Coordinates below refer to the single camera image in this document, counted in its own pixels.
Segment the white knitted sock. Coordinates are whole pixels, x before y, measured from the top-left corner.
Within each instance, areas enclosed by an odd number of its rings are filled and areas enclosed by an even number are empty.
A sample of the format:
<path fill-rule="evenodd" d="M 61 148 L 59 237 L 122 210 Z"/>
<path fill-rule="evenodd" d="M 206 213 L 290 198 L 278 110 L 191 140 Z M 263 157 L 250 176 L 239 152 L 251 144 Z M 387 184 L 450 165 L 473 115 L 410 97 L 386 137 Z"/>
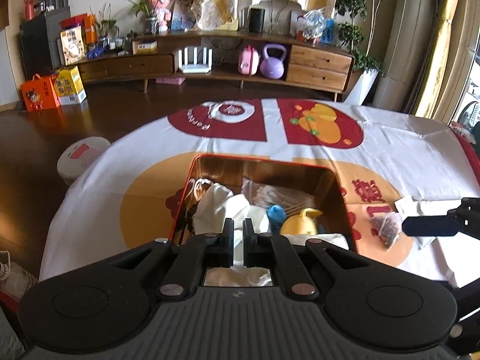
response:
<path fill-rule="evenodd" d="M 251 205 L 247 217 L 251 219 L 255 233 L 269 232 L 269 218 L 263 207 Z"/>
<path fill-rule="evenodd" d="M 223 185 L 214 183 L 199 201 L 193 215 L 193 232 L 195 235 L 221 233 L 226 219 L 232 219 L 233 228 L 238 230 L 250 207 L 243 194 L 234 194 Z"/>

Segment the orange rubber duck toy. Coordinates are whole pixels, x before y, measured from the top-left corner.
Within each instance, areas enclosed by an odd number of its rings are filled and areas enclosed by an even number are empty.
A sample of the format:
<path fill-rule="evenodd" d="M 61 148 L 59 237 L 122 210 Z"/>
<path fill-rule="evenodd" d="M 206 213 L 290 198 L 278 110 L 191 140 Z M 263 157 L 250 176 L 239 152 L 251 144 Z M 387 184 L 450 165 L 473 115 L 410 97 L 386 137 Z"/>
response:
<path fill-rule="evenodd" d="M 280 234 L 285 235 L 315 235 L 317 225 L 315 219 L 322 216 L 318 209 L 305 208 L 298 214 L 289 217 L 281 226 Z"/>

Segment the clear packet with paper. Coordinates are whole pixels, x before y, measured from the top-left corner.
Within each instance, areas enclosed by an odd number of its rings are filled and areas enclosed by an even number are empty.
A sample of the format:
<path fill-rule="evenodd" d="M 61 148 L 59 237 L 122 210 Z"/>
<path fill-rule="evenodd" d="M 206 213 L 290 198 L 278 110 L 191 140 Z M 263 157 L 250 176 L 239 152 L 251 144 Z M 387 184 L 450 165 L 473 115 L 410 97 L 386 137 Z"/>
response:
<path fill-rule="evenodd" d="M 394 206 L 402 220 L 410 216 L 436 215 L 439 210 L 437 202 L 414 201 L 410 196 L 400 198 L 394 203 Z M 424 249 L 435 240 L 433 236 L 413 236 L 413 238 L 419 250 Z"/>

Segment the tea bag sachet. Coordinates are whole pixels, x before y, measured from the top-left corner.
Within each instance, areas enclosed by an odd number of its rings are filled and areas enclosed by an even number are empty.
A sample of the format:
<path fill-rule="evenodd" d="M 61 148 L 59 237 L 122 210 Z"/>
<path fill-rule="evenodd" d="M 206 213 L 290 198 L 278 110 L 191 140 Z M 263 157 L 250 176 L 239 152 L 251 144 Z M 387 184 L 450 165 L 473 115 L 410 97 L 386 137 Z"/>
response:
<path fill-rule="evenodd" d="M 385 249 L 390 250 L 402 233 L 402 218 L 399 213 L 389 212 L 372 217 L 371 223 Z"/>

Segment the red metal tin box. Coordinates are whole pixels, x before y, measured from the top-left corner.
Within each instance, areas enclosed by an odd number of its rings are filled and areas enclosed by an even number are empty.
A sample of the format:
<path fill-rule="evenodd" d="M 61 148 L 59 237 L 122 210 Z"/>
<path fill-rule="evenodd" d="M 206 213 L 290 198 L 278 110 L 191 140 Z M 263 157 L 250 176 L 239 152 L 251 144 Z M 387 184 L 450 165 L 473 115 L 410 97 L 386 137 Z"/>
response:
<path fill-rule="evenodd" d="M 170 238 L 180 245 L 194 234 L 193 216 L 199 199 L 214 183 L 243 194 L 254 206 L 280 206 L 289 218 L 305 208 L 318 209 L 320 234 L 340 233 L 349 250 L 357 251 L 344 191 L 333 170 L 307 163 L 267 158 L 201 154 L 193 158 L 183 189 L 177 194 Z"/>

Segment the white printed tablecloth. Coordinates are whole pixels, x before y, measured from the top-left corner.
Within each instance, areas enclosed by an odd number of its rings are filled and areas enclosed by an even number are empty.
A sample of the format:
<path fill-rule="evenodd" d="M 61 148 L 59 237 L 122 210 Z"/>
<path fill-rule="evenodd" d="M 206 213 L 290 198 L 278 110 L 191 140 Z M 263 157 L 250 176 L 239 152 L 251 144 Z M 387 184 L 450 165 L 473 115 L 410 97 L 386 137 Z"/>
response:
<path fill-rule="evenodd" d="M 150 242 L 184 242 L 193 186 L 247 183 L 312 195 L 320 229 L 359 254 L 461 287 L 479 277 L 471 236 L 391 248 L 373 220 L 391 211 L 444 215 L 479 195 L 479 161 L 444 123 L 305 99 L 206 102 L 111 144 L 69 188 L 49 227 L 47 279 Z"/>

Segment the white round stool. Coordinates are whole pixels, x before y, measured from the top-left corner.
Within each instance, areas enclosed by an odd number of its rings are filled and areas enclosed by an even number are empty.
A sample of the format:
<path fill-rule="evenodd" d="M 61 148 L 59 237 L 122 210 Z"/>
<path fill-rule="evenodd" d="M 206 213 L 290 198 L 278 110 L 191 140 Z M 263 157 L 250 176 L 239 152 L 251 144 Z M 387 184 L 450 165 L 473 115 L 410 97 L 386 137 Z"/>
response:
<path fill-rule="evenodd" d="M 111 142 L 101 136 L 88 136 L 64 150 L 57 161 L 57 172 L 66 185 L 76 179 L 100 156 Z"/>

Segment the purple kettlebell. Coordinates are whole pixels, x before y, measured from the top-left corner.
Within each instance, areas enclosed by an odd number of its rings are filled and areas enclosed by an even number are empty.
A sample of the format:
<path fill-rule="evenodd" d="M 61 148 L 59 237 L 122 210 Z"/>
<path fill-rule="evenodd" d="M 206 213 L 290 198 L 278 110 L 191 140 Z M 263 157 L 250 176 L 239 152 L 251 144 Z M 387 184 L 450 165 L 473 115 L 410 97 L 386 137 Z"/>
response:
<path fill-rule="evenodd" d="M 276 58 L 269 55 L 270 50 L 281 51 L 281 57 Z M 269 79 L 278 80 L 280 79 L 285 71 L 283 62 L 287 57 L 287 48 L 280 44 L 269 43 L 264 46 L 263 49 L 263 59 L 260 64 L 261 74 Z"/>

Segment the pink toy backpack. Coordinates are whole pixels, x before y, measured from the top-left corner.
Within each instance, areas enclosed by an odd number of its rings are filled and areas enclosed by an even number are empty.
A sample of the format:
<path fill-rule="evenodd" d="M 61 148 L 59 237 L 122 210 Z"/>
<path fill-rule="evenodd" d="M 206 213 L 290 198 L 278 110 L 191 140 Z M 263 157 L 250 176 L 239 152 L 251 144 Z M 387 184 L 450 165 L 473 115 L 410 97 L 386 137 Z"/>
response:
<path fill-rule="evenodd" d="M 259 64 L 260 55 L 251 45 L 248 45 L 240 52 L 238 59 L 238 71 L 240 74 L 244 76 L 255 75 Z"/>

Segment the white wifi router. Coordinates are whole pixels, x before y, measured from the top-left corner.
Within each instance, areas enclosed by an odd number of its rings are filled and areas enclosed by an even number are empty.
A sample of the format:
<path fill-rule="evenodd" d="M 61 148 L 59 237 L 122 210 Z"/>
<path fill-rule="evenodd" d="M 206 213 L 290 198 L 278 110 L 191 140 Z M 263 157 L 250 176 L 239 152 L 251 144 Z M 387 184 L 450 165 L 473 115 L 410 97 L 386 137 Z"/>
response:
<path fill-rule="evenodd" d="M 182 74 L 207 74 L 212 70 L 212 48 L 188 46 L 176 54 L 177 70 Z"/>

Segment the wooden TV console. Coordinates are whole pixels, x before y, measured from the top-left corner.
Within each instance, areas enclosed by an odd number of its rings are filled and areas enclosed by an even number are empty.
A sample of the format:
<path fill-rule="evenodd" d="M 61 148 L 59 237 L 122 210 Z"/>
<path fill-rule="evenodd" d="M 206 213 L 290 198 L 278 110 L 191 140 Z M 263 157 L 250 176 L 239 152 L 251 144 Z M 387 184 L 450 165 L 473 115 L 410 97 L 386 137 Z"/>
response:
<path fill-rule="evenodd" d="M 315 89 L 338 96 L 345 92 L 350 80 L 354 58 L 338 46 L 299 41 L 289 36 L 257 34 L 246 31 L 200 31 L 163 33 L 156 36 L 138 36 L 133 48 L 142 44 L 146 52 L 128 55 L 108 54 L 84 59 L 78 63 L 81 79 L 86 83 L 143 80 L 144 85 L 154 78 L 182 77 L 181 58 L 185 52 L 197 61 L 203 60 L 203 50 L 212 50 L 212 68 L 207 73 L 187 74 L 192 79 L 235 80 Z M 286 49 L 270 49 L 267 56 L 283 60 L 283 75 L 274 80 L 260 72 L 252 76 L 239 72 L 239 57 L 247 48 L 254 48 L 261 57 L 264 47 L 280 45 Z"/>

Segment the blue plastic bag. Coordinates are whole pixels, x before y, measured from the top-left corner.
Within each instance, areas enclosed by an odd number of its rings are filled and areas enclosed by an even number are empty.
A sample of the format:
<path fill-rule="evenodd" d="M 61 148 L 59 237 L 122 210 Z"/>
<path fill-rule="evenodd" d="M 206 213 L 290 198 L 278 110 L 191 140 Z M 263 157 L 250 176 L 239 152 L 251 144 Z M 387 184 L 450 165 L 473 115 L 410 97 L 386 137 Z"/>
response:
<path fill-rule="evenodd" d="M 321 35 L 320 41 L 329 45 L 335 43 L 335 21 L 333 19 L 327 19 L 325 21 L 325 28 Z"/>

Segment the yellow carton box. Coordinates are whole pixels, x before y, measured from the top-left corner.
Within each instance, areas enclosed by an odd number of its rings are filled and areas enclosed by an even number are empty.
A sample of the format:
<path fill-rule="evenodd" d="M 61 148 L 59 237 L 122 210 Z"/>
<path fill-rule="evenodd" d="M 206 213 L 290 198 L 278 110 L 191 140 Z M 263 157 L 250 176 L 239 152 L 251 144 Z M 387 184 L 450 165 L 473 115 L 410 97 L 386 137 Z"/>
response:
<path fill-rule="evenodd" d="M 55 90 L 61 106 L 77 105 L 86 100 L 78 66 L 65 67 L 56 72 Z"/>

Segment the clear bag of snacks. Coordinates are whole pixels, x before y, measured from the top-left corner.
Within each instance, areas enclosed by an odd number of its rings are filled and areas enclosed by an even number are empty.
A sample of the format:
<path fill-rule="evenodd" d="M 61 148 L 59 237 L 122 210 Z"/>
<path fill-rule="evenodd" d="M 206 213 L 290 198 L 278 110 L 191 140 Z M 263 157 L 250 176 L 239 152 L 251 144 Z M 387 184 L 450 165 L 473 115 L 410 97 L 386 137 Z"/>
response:
<path fill-rule="evenodd" d="M 305 13 L 298 24 L 297 38 L 302 41 L 320 41 L 326 29 L 327 19 L 324 13 L 324 8 Z"/>

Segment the orange gift box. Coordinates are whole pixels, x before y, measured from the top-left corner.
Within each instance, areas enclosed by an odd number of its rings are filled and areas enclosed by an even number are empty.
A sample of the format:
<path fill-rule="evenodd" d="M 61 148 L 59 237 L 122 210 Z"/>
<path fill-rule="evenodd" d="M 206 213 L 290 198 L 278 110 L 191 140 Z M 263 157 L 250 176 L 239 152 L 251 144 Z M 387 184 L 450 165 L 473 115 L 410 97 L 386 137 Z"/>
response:
<path fill-rule="evenodd" d="M 27 80 L 20 86 L 20 91 L 28 112 L 60 107 L 53 76 L 35 74 L 32 80 Z"/>

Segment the black cylinder speaker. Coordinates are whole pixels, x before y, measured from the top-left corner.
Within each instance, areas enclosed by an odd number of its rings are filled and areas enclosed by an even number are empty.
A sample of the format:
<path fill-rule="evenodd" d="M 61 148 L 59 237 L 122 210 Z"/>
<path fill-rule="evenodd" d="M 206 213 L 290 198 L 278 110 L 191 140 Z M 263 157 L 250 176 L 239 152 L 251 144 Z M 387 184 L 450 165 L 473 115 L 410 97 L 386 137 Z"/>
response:
<path fill-rule="evenodd" d="M 248 16 L 248 31 L 250 33 L 263 33 L 264 31 L 264 8 L 251 7 Z"/>

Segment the green potted tree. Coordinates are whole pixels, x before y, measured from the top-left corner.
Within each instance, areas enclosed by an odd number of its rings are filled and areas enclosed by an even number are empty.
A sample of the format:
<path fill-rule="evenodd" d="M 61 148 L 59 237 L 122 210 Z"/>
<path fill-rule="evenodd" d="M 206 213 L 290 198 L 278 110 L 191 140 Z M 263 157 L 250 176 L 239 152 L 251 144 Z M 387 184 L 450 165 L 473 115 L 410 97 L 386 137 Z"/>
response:
<path fill-rule="evenodd" d="M 348 90 L 344 102 L 360 106 L 374 85 L 382 62 L 373 55 L 378 11 L 386 0 L 336 0 L 334 13 L 337 39 L 343 49 L 353 57 L 352 72 L 359 76 Z"/>

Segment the white snack box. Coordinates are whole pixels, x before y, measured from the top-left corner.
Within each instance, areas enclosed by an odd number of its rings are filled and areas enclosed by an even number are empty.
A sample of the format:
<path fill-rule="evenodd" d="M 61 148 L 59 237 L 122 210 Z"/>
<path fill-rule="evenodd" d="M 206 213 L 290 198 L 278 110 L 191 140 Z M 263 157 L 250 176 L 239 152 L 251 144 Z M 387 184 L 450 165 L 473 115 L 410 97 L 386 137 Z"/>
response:
<path fill-rule="evenodd" d="M 80 27 L 80 25 L 66 29 L 60 33 L 62 52 L 66 65 L 77 63 L 86 56 L 82 34 L 82 27 Z"/>

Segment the black mini fridge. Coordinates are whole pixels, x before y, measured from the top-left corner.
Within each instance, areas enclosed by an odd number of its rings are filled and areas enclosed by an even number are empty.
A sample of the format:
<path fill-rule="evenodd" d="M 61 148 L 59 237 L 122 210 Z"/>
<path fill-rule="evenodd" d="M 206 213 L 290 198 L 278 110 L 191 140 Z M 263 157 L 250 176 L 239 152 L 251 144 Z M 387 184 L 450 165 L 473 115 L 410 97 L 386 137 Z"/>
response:
<path fill-rule="evenodd" d="M 20 26 L 20 44 L 26 80 L 45 76 L 61 66 L 60 23 L 71 16 L 70 7 L 42 12 Z"/>

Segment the pink plush doll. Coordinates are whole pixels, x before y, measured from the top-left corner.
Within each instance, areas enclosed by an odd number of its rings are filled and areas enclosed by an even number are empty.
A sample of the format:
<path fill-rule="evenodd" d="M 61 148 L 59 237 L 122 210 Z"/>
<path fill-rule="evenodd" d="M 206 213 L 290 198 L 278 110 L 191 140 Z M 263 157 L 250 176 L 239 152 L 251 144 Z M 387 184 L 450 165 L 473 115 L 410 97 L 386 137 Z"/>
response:
<path fill-rule="evenodd" d="M 160 33 L 168 31 L 168 25 L 172 19 L 171 1 L 172 0 L 148 0 L 151 5 L 152 15 L 157 18 L 158 31 Z"/>

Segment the red thermos bottle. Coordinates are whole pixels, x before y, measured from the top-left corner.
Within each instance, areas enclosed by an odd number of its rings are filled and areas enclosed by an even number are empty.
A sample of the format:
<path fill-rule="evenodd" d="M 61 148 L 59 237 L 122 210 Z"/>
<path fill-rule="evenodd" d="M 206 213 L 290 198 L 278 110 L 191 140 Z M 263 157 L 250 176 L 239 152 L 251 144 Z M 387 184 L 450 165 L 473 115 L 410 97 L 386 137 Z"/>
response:
<path fill-rule="evenodd" d="M 24 16 L 26 21 L 34 18 L 34 0 L 24 0 Z"/>

